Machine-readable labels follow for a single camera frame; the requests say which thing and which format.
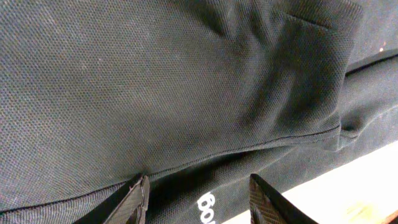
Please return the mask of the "black polo shirt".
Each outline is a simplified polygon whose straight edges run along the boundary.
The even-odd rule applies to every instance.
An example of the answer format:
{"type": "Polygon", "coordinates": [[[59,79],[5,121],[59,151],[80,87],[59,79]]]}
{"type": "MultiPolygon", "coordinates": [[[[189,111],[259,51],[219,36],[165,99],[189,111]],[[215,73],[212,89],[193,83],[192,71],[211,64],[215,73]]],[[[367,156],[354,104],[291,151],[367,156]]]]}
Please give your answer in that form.
{"type": "Polygon", "coordinates": [[[2,1],[1,222],[221,223],[397,140],[397,2],[2,1]]]}

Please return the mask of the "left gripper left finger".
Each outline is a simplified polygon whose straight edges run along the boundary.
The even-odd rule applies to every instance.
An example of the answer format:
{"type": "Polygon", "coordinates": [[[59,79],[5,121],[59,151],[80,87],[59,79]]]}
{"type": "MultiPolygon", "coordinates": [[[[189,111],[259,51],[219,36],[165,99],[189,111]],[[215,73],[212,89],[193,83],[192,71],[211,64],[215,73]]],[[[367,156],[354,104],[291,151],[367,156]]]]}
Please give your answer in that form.
{"type": "Polygon", "coordinates": [[[148,176],[139,174],[75,223],[145,224],[149,193],[148,176]]]}

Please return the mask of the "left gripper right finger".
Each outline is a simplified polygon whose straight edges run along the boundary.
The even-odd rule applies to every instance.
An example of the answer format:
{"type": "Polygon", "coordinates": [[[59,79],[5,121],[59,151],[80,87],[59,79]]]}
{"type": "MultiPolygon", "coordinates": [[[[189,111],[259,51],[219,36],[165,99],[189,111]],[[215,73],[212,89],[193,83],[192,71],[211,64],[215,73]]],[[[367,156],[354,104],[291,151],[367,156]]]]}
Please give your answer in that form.
{"type": "Polygon", "coordinates": [[[249,178],[251,224],[317,224],[257,174],[249,178]]]}

